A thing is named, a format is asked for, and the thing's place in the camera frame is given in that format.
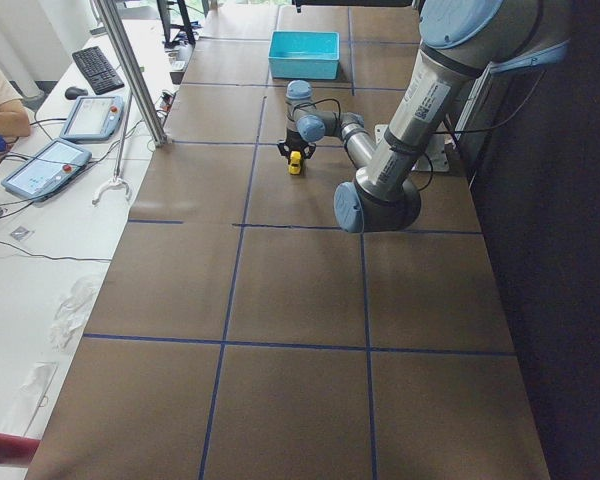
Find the yellow object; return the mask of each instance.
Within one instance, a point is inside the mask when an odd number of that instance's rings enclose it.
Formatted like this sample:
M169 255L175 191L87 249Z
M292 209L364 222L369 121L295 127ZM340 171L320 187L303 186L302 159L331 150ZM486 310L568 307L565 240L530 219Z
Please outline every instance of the yellow object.
M302 172L302 154L296 150L289 155L289 174L299 175Z

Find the metal pole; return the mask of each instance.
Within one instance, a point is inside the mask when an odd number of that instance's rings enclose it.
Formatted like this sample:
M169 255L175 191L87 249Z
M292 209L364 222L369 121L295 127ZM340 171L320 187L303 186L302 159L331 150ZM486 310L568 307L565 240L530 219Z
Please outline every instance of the metal pole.
M142 78L142 72L138 66L138 61L133 54L129 37L124 30L122 20L120 20L116 2L111 0L94 0L94 3L100 11L102 23L109 34L111 44L118 56L120 65L122 65L122 70L127 77L131 92L136 99L142 118L151 132L156 147L160 147L167 142L167 135L164 133L162 123L160 122L160 118L158 117L153 101L151 100L151 95L149 95L147 85Z

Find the person's arm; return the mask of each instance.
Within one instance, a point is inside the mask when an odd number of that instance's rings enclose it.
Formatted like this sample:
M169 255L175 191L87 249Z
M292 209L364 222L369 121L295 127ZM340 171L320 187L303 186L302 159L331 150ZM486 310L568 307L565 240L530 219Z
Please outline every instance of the person's arm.
M29 116L20 100L0 105L0 135L28 137L30 134Z

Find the blue tablet device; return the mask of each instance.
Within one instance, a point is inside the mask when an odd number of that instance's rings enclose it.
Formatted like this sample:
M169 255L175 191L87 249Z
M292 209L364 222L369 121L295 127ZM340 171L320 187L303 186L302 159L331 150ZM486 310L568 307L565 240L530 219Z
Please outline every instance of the blue tablet device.
M89 150L57 138L0 183L19 197L41 202L69 182L90 158Z
M81 96L64 122L60 138L71 142L101 142L120 124L124 101L119 95Z

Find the device screen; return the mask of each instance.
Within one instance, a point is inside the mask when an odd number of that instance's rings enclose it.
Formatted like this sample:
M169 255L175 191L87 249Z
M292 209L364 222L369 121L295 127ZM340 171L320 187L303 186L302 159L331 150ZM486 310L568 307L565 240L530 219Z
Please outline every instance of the device screen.
M78 111L65 134L90 135L100 133L110 113L113 99L111 97L85 98L79 101Z
M62 171L62 166L71 164L82 152L63 143L54 143L38 155L27 168L13 176L9 183L23 192L34 196Z

